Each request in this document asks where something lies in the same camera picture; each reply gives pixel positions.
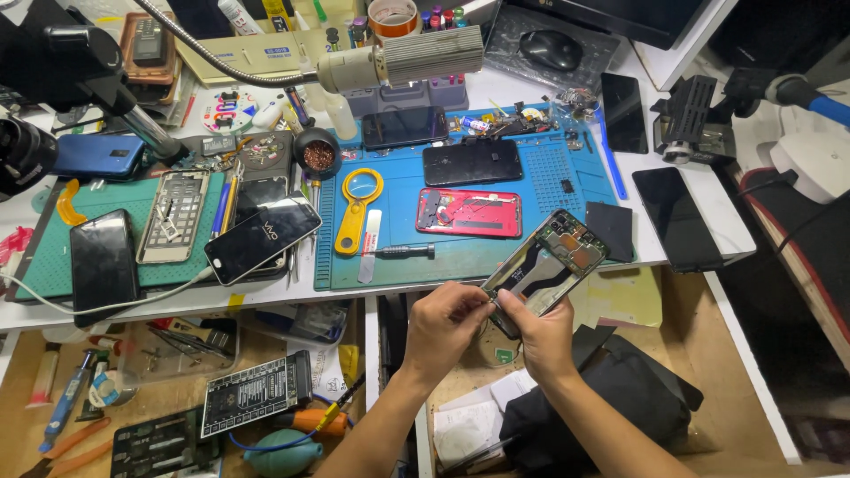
green repair mat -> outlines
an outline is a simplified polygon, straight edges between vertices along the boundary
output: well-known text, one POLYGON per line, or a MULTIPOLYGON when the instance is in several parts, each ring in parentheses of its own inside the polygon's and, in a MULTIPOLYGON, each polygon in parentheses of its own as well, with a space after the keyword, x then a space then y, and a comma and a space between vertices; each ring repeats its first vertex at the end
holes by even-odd
MULTIPOLYGON (((71 204, 78 213, 88 219, 97 218, 116 209, 126 209, 133 223, 133 244, 138 247, 158 185, 159 179, 145 179, 107 184, 100 191, 91 191, 87 186, 83 186, 71 199, 71 204)), ((140 264, 139 284, 142 287, 182 284, 207 267, 203 246, 213 230, 213 219, 223 185, 224 173, 213 173, 210 176, 195 244, 189 259, 168 264, 140 264)), ((62 222, 62 218, 54 210, 42 240, 38 243, 36 254, 24 275, 23 282, 43 297, 70 296, 73 291, 68 237, 70 230, 71 226, 62 222)), ((23 288, 19 289, 16 297, 32 299, 32 295, 23 288)))

computer mouse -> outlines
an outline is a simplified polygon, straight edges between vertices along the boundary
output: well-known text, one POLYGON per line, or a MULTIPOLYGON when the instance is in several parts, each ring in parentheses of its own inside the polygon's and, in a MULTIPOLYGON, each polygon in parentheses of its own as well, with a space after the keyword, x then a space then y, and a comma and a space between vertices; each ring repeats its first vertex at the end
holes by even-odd
POLYGON ((573 71, 581 63, 581 45, 555 30, 529 31, 519 38, 519 51, 539 65, 558 71, 573 71))

orange pliers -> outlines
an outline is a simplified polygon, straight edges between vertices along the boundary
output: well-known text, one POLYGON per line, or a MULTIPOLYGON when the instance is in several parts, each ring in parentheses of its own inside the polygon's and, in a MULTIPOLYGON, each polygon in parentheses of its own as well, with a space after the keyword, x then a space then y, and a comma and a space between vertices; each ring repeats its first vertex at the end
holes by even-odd
POLYGON ((31 470, 21 475, 20 478, 54 478, 74 469, 80 468, 84 464, 91 463, 92 461, 94 461, 95 458, 112 449, 111 438, 109 439, 109 441, 107 441, 103 445, 100 445, 97 448, 93 448, 85 453, 75 456, 74 458, 65 460, 62 463, 56 464, 54 466, 49 466, 50 462, 52 462, 56 458, 59 458, 68 450, 72 449, 80 441, 83 441, 89 436, 94 435, 94 433, 98 430, 102 430, 108 427, 110 423, 112 423, 112 418, 101 418, 96 422, 92 422, 86 428, 75 432, 68 438, 59 441, 49 452, 46 452, 42 455, 44 458, 42 458, 42 460, 39 461, 36 466, 32 467, 31 470))

magnifying glass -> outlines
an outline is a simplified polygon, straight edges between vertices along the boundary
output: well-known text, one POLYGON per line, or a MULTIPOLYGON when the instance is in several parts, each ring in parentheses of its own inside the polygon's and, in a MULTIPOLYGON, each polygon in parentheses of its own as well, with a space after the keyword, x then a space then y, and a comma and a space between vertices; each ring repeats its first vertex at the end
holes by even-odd
POLYGON ((366 205, 383 191, 383 178, 374 169, 355 169, 343 181, 343 196, 348 199, 343 222, 339 225, 333 248, 340 254, 353 255, 360 248, 366 205))

human hand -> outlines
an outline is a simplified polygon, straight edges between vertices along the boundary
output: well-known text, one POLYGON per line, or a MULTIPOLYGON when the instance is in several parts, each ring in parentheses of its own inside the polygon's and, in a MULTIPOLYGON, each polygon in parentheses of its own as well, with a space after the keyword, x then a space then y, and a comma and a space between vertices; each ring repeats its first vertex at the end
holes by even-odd
POLYGON ((448 281, 411 309, 400 372, 433 390, 457 364, 481 322, 496 309, 480 287, 448 281))
POLYGON ((542 317, 536 317, 515 295, 499 289, 499 305, 523 334, 525 367, 538 384, 555 384, 577 377, 573 363, 573 305, 564 298, 542 317))

